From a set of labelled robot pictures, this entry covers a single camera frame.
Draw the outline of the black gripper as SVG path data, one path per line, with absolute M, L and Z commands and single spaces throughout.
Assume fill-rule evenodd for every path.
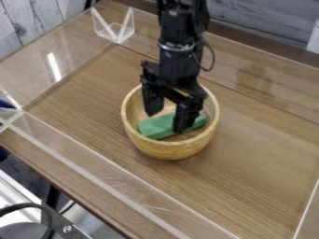
M 159 43 L 159 61 L 140 63 L 144 112 L 150 117 L 156 115 L 168 98 L 176 104 L 174 132 L 178 134 L 194 126 L 207 99 L 207 92 L 198 83 L 202 57 L 202 43 Z

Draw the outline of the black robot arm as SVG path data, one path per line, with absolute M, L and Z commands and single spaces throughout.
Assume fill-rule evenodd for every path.
M 176 104 L 172 128 L 180 134 L 194 126 L 209 97 L 198 75 L 210 13 L 205 0 L 158 0 L 158 6 L 159 61 L 140 63 L 142 99 L 148 116 L 163 110 L 164 99 Z

